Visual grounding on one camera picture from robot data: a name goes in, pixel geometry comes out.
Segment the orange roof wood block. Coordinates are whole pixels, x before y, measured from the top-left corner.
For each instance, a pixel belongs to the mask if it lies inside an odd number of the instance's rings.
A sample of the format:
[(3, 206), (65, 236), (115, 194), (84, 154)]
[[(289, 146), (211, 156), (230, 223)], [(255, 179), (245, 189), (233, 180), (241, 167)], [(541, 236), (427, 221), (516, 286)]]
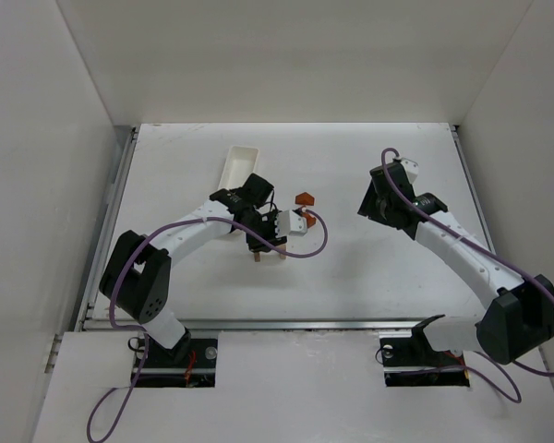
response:
[(295, 196), (295, 204), (299, 206), (314, 206), (315, 198), (308, 192), (303, 192)]

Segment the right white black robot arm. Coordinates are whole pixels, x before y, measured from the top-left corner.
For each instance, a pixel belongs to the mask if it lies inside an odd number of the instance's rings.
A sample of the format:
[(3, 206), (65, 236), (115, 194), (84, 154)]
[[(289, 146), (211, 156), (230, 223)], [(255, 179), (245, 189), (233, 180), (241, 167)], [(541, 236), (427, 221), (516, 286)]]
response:
[(482, 318), (429, 317), (411, 330), (412, 355), (463, 351), (485, 353), (507, 365), (554, 337), (554, 288), (500, 264), (436, 196), (416, 195), (417, 165), (394, 160), (371, 170), (359, 215), (406, 233), (447, 265), (484, 308)]

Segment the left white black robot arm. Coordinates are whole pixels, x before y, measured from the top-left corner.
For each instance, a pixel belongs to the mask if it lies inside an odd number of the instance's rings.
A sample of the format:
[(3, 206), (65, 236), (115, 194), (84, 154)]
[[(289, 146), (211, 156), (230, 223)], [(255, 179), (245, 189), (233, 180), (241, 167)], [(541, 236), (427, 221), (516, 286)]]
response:
[(286, 238), (276, 235), (279, 211), (260, 211), (273, 191), (274, 186), (257, 174), (251, 174), (240, 187), (217, 190), (183, 217), (180, 226), (159, 233), (135, 256), (114, 305), (136, 320), (173, 362), (187, 355), (191, 338), (167, 306), (173, 266), (209, 241), (242, 226), (253, 232), (246, 235), (246, 242), (254, 254), (285, 244)]

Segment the front aluminium rail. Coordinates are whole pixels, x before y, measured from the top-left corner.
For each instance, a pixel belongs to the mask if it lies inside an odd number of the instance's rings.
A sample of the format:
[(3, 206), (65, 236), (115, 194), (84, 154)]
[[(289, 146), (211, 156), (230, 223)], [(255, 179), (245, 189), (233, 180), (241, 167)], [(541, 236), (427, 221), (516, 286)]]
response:
[(344, 318), (344, 319), (181, 319), (192, 331), (312, 331), (410, 329), (422, 318)]

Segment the long light wood block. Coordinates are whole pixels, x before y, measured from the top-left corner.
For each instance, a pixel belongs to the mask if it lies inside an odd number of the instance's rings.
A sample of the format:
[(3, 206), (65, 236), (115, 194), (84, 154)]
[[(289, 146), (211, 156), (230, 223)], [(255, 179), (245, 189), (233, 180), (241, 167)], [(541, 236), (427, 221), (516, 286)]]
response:
[(281, 254), (286, 251), (286, 244), (281, 245), (255, 245), (251, 251), (254, 254), (277, 252)]

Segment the orange arch wood block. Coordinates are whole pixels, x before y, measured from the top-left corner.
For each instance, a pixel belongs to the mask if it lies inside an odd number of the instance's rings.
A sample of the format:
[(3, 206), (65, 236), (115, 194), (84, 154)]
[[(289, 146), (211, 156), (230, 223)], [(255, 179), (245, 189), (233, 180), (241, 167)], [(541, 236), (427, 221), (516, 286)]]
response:
[(313, 216), (311, 216), (310, 214), (308, 213), (304, 213), (304, 217), (307, 221), (307, 228), (311, 228), (312, 226), (314, 226), (317, 222), (317, 219)]

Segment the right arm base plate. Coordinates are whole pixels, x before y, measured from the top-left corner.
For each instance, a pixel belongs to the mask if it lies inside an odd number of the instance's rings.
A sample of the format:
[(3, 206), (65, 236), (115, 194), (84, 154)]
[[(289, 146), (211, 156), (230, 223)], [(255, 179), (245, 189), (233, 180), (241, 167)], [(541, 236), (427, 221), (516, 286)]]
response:
[(388, 388), (470, 387), (461, 355), (433, 351), (411, 335), (380, 335), (376, 358), (383, 366)]

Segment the white plastic tray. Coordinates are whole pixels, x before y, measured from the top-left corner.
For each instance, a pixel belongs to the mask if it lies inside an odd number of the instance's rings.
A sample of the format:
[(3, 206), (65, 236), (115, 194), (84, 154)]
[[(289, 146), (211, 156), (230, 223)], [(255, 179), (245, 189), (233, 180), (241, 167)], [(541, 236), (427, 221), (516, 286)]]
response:
[(218, 188), (233, 189), (242, 186), (256, 172), (258, 159), (258, 148), (232, 146), (228, 150)]

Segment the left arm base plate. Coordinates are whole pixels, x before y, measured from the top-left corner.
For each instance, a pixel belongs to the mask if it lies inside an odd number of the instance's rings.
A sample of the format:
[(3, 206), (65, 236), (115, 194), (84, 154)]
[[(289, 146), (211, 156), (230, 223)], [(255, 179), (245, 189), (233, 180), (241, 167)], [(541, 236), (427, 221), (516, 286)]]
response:
[(218, 357), (217, 337), (192, 338), (187, 353), (176, 361), (153, 339), (138, 375), (136, 388), (214, 388)]

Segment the left aluminium rail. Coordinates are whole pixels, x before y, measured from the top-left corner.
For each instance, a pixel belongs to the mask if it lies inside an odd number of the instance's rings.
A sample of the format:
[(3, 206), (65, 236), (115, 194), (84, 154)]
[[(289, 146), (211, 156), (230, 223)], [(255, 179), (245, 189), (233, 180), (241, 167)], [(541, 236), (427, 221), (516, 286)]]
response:
[(90, 240), (87, 260), (67, 331), (81, 331), (98, 295), (106, 250), (110, 245), (121, 197), (139, 135), (140, 125), (114, 126), (116, 145), (105, 182), (102, 202)]

